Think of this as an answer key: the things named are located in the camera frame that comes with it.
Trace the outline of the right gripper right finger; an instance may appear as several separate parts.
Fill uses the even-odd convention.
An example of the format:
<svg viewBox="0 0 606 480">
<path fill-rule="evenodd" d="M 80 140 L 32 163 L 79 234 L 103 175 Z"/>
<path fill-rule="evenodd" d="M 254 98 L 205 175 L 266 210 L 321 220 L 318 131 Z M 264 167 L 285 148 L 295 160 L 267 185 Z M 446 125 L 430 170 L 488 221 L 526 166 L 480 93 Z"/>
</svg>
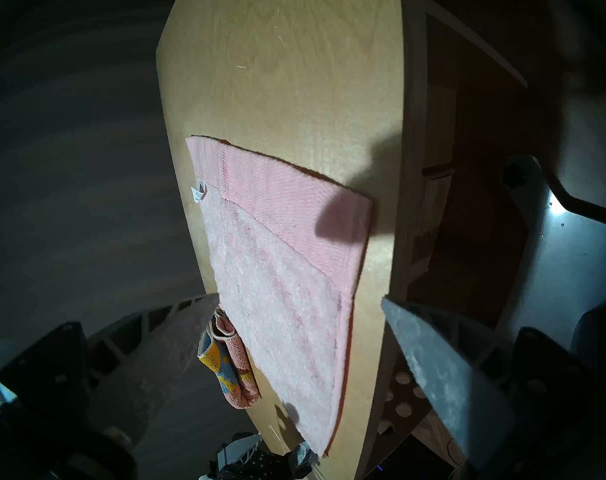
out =
<svg viewBox="0 0 606 480">
<path fill-rule="evenodd" d="M 606 479 L 606 304 L 564 348 L 382 299 L 408 368 L 467 461 L 461 479 Z"/>
</svg>

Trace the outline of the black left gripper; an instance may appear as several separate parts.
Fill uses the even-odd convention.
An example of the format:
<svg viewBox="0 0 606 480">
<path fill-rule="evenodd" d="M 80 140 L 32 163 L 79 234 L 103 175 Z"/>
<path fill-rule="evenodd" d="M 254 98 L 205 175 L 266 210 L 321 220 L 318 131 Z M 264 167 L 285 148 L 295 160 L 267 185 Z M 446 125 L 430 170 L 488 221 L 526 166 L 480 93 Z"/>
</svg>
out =
<svg viewBox="0 0 606 480">
<path fill-rule="evenodd" d="M 208 479 L 304 479 L 313 471 L 317 455 L 307 441 L 282 456 L 257 449 L 261 442 L 261 434 L 252 434 L 223 444 Z"/>
</svg>

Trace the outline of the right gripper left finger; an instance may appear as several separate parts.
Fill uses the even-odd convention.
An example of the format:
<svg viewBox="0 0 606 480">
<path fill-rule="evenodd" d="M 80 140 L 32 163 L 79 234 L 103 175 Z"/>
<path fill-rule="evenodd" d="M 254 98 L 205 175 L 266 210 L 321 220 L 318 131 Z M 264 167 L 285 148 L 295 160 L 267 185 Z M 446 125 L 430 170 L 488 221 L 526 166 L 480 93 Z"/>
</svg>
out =
<svg viewBox="0 0 606 480">
<path fill-rule="evenodd" d="M 86 337 L 64 322 L 0 367 L 0 479 L 138 479 L 133 449 L 192 365 L 219 295 Z"/>
</svg>

